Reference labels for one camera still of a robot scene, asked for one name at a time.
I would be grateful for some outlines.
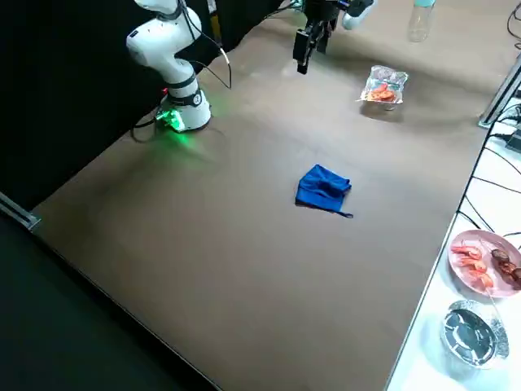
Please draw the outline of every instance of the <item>silver bowl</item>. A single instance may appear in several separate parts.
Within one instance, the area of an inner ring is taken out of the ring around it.
[[[496,311],[473,300],[456,301],[449,307],[441,338],[453,356],[477,369],[495,367],[510,354]]]

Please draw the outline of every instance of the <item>table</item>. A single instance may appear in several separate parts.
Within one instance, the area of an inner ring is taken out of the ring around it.
[[[301,21],[264,21],[229,55],[231,91],[199,75],[207,129],[121,138],[38,207],[38,234],[226,391],[381,390],[483,142],[476,119],[514,61],[510,5],[465,3],[482,5],[469,29],[462,3],[440,4],[412,46],[410,1],[381,2],[306,76]],[[409,72],[394,112],[356,102],[375,64]],[[354,219],[294,205],[315,164],[352,180]]]
[[[513,127],[497,123],[494,133],[512,133]],[[521,156],[504,147],[505,143],[490,138],[485,143],[475,168],[474,176],[500,183],[521,191],[519,174],[505,161],[486,148],[500,153],[521,169]],[[479,214],[499,235],[521,231],[521,195],[471,178],[460,206],[460,211],[479,225],[483,221],[469,204],[471,201]],[[388,391],[419,390],[428,382],[429,389],[456,390],[513,390],[519,389],[515,375],[521,362],[521,295],[509,299],[496,299],[497,308],[505,324],[510,343],[510,356],[504,366],[489,371],[464,371],[449,365],[449,355],[441,344],[440,322],[450,304],[461,299],[481,301],[493,305],[489,298],[472,292],[450,274],[447,247],[452,238],[475,227],[461,214],[456,213],[444,238],[440,254],[419,302],[413,321],[401,348],[401,353],[387,383]],[[521,245],[521,235],[507,238],[516,247]]]

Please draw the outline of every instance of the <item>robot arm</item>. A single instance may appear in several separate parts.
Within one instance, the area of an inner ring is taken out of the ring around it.
[[[325,53],[327,42],[336,29],[339,12],[357,18],[371,7],[374,0],[306,0],[303,12],[308,18],[305,29],[299,29],[293,46],[297,71],[308,72],[309,58],[315,49]]]
[[[158,113],[171,121],[176,131],[199,129],[210,121],[210,106],[192,65],[175,54],[201,35],[201,21],[184,0],[135,0],[156,12],[154,19],[127,36],[127,48],[134,60],[155,69],[164,79],[168,93]]]

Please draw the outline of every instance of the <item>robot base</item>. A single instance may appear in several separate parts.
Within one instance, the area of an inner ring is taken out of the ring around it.
[[[212,113],[210,112],[210,103],[206,100],[203,91],[200,91],[200,100],[201,102],[196,106],[178,105],[172,102],[167,95],[161,102],[155,118],[158,121],[163,121],[178,133],[201,129],[210,122]]]

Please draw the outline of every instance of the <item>pink plate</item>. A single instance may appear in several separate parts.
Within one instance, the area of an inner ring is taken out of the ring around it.
[[[488,290],[490,296],[496,298],[510,297],[521,292],[521,288],[516,288],[514,285],[509,284],[506,278],[503,277],[503,274],[497,270],[493,264],[491,251],[495,248],[499,248],[508,253],[512,263],[517,267],[521,267],[521,253],[506,239],[487,231],[464,231],[454,238],[450,247],[447,249],[449,252],[449,264],[456,276],[473,291],[487,296],[488,294],[481,281],[474,279],[474,277],[469,274],[469,270],[473,269],[470,266],[460,266],[461,258],[464,256],[454,253],[451,250],[454,246],[475,246],[481,250],[483,254],[482,261],[487,266],[487,274],[494,282],[494,288]]]

